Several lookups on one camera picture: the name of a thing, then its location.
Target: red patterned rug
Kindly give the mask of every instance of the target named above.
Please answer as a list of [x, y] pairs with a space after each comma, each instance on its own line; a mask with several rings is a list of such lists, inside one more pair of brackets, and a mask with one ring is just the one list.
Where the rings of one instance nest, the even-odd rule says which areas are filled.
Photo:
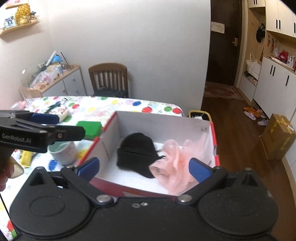
[[244, 100], [233, 85], [224, 85], [213, 82], [205, 83], [204, 97]]

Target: green sponge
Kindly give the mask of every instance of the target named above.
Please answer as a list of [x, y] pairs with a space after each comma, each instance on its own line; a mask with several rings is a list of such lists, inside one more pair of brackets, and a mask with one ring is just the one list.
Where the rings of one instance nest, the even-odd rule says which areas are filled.
[[82, 126], [85, 129], [85, 139], [87, 140], [99, 137], [102, 131], [102, 124], [99, 121], [79, 121], [77, 126]]

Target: dark brown door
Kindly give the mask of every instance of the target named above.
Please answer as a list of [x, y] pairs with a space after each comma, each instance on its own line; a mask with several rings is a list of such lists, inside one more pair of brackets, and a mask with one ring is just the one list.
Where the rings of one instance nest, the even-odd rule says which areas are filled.
[[207, 81], [233, 85], [242, 35], [242, 1], [211, 0], [211, 21], [224, 24], [225, 33], [211, 31]]

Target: dining table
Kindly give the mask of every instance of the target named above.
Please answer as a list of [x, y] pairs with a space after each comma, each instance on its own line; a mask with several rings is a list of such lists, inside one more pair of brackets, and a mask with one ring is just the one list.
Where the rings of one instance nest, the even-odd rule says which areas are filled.
[[[25, 101], [15, 103], [12, 106], [12, 109], [28, 110], [34, 113], [45, 113], [57, 102], [60, 102], [68, 108], [68, 116], [59, 123], [60, 125], [75, 126], [79, 121], [100, 121], [103, 131], [104, 127], [108, 123], [108, 120], [116, 111], [132, 111], [174, 116], [184, 115], [182, 109], [175, 104], [140, 99], [98, 96], [52, 96], [34, 98], [29, 104]], [[82, 140], [74, 143], [78, 153], [74, 165], [77, 165], [77, 163], [87, 153], [93, 141]], [[12, 154], [12, 157], [18, 163], [20, 163], [21, 153], [21, 150], [15, 150]], [[15, 179], [9, 179], [6, 184], [6, 189], [1, 192], [4, 204], [8, 210], [29, 175], [36, 167], [40, 166], [44, 167], [47, 171], [59, 171], [63, 168], [63, 166], [59, 164], [49, 152], [36, 154], [32, 159], [30, 166], [23, 167], [24, 174]], [[8, 240], [12, 240], [16, 237], [16, 232], [9, 219], [4, 204], [0, 200], [0, 230]]]

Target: black hat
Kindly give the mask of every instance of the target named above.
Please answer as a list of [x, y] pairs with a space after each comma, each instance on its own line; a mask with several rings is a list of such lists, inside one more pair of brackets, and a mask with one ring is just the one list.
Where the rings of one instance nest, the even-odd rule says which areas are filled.
[[117, 156], [118, 167], [133, 170], [147, 178], [154, 178], [149, 165], [161, 158], [157, 155], [151, 138], [143, 133], [127, 136], [118, 148]]
[[261, 43], [263, 38], [265, 38], [265, 25], [262, 23], [257, 30], [257, 34], [256, 34], [257, 42]]

